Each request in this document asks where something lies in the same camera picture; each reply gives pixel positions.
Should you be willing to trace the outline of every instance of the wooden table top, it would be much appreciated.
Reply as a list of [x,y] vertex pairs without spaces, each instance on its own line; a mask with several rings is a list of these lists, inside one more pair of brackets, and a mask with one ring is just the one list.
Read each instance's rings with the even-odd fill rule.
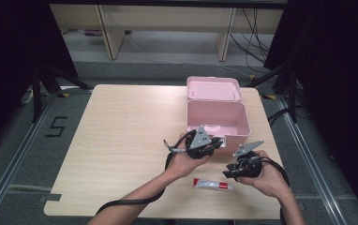
[[[241,88],[251,134],[281,163],[257,90]],[[52,188],[60,201],[47,201],[49,216],[93,216],[104,203],[120,199],[164,170],[169,151],[186,132],[186,87],[98,85],[86,106]],[[232,156],[213,155],[188,177],[166,188],[140,218],[278,219],[279,204],[253,187],[223,175]],[[193,179],[227,182],[233,190],[193,188]]]

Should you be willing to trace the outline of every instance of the forearm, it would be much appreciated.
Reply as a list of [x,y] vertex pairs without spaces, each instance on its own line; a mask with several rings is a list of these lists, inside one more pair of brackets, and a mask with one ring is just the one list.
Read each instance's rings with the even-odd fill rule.
[[285,221],[288,225],[305,224],[302,213],[299,210],[298,202],[296,201],[290,190],[277,199],[281,205]]
[[[122,198],[122,200],[139,200],[154,197],[178,178],[179,177],[171,172],[165,171],[146,184],[127,194]],[[108,207],[97,214],[88,224],[130,224],[146,206],[147,204],[133,204]]]

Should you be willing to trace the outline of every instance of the toothpaste tube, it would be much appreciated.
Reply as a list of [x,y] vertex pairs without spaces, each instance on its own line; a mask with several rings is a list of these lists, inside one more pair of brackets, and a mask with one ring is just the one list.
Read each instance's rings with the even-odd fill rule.
[[201,180],[198,178],[194,178],[193,187],[194,188],[204,188],[204,189],[232,190],[232,185],[229,185],[228,183],[218,182],[218,181]]

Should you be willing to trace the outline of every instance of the pink box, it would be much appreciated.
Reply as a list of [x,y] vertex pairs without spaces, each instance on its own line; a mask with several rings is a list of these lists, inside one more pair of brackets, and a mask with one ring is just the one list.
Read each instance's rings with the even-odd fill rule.
[[204,125],[209,135],[224,139],[217,154],[232,154],[246,141],[251,129],[235,79],[189,77],[187,99],[187,131]]

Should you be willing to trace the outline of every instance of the person's left arm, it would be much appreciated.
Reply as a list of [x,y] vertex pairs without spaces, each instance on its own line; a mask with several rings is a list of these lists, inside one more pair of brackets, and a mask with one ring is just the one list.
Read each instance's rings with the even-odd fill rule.
[[[122,200],[138,200],[154,197],[175,180],[188,176],[194,169],[206,163],[208,158],[209,156],[193,159],[187,153],[177,153],[173,155],[167,170],[133,190],[123,197]],[[147,204],[132,204],[107,207],[93,217],[88,225],[130,224],[146,206]]]

